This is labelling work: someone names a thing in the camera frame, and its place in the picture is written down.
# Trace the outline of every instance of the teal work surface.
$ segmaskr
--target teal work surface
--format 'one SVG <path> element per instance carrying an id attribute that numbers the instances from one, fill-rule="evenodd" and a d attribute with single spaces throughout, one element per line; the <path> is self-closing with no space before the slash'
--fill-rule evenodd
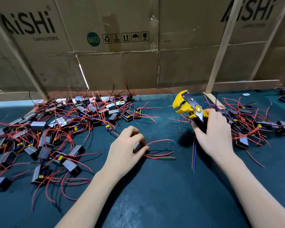
<path id="1" fill-rule="evenodd" d="M 270 101 L 256 92 L 250 96 L 242 96 L 241 102 L 248 104 L 257 102 L 260 110 L 266 110 Z M 222 97 L 238 99 L 242 93 L 220 93 Z M 162 107 L 143 110 L 154 118 L 137 119 L 126 122 L 118 121 L 118 132 L 129 125 L 137 127 L 145 136 L 147 143 L 155 140 L 172 139 L 150 144 L 152 152 L 158 154 L 174 151 L 176 160 L 158 160 L 142 158 L 139 163 L 116 185 L 111 192 L 96 227 L 249 227 L 243 210 L 226 180 L 226 177 L 215 167 L 213 161 L 202 151 L 197 153 L 195 172 L 191 170 L 192 138 L 184 134 L 192 133 L 189 123 L 173 121 L 169 118 L 182 119 L 171 107 L 175 95 L 153 97 L 148 107 Z M 142 107 L 148 97 L 134 101 L 134 106 Z M 196 95 L 194 98 L 204 106 L 205 98 Z M 11 122 L 21 116 L 27 108 L 0 109 L 0 120 Z M 273 122 L 285 121 L 285 110 L 273 104 L 269 119 Z M 82 144 L 86 153 L 101 151 L 95 155 L 85 155 L 80 161 L 89 166 L 93 173 L 98 172 L 106 161 L 110 144 L 115 135 L 107 132 L 104 126 L 95 127 L 85 140 L 87 132 L 74 136 L 75 144 Z M 247 167 L 264 185 L 264 187 L 285 207 L 285 136 L 272 134 L 270 143 L 263 147 L 250 143 L 251 155 L 266 168 L 255 163 L 244 150 L 235 149 L 235 153 L 245 162 Z M 17 162 L 31 162 L 30 157 L 23 153 Z M 17 165 L 8 170 L 5 176 L 14 176 L 34 164 Z M 92 179 L 93 174 L 85 167 L 79 175 L 81 178 Z M 34 211 L 31 203 L 35 187 L 30 185 L 32 171 L 27 176 L 18 178 L 6 192 L 0 192 L 0 227 L 4 228 L 45 228 L 54 227 L 62 216 L 73 205 L 74 201 L 61 195 L 58 185 L 50 184 L 49 196 L 57 200 L 60 207 L 54 206 L 46 198 L 45 188 L 38 190 Z M 87 187 L 68 186 L 66 195 L 77 199 Z"/>

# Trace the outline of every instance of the green circular label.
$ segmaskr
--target green circular label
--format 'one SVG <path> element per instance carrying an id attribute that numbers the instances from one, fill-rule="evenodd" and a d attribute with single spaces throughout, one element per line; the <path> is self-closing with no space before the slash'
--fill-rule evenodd
<path id="1" fill-rule="evenodd" d="M 93 47 L 99 46 L 100 39 L 99 39 L 99 36 L 97 35 L 97 33 L 94 33 L 94 32 L 88 33 L 87 34 L 87 42 Z"/>

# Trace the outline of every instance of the wire stripper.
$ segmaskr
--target wire stripper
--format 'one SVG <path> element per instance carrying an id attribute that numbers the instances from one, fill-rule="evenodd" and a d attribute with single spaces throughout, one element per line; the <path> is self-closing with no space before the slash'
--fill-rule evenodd
<path id="1" fill-rule="evenodd" d="M 189 118 L 192 119 L 198 128 L 204 133 L 207 130 L 208 113 L 191 97 L 187 90 L 180 92 L 172 104 L 173 109 L 177 108 L 177 113 L 189 113 Z"/>

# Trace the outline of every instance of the left hand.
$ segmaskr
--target left hand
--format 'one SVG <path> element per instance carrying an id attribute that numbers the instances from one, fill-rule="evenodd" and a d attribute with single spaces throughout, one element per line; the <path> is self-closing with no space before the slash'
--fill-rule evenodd
<path id="1" fill-rule="evenodd" d="M 137 142 L 146 144 L 145 138 L 139 133 L 139 130 L 134 126 L 124 129 L 120 136 L 111 144 L 103 169 L 117 180 L 120 180 L 149 149 L 148 146 L 144 146 L 138 152 L 133 153 Z"/>

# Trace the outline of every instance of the recycle symbol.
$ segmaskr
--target recycle symbol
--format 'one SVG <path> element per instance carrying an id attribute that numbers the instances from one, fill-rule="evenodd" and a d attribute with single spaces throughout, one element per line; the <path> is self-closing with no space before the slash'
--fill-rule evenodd
<path id="1" fill-rule="evenodd" d="M 105 36 L 105 42 L 110 42 L 110 38 L 109 38 L 109 36 Z"/>

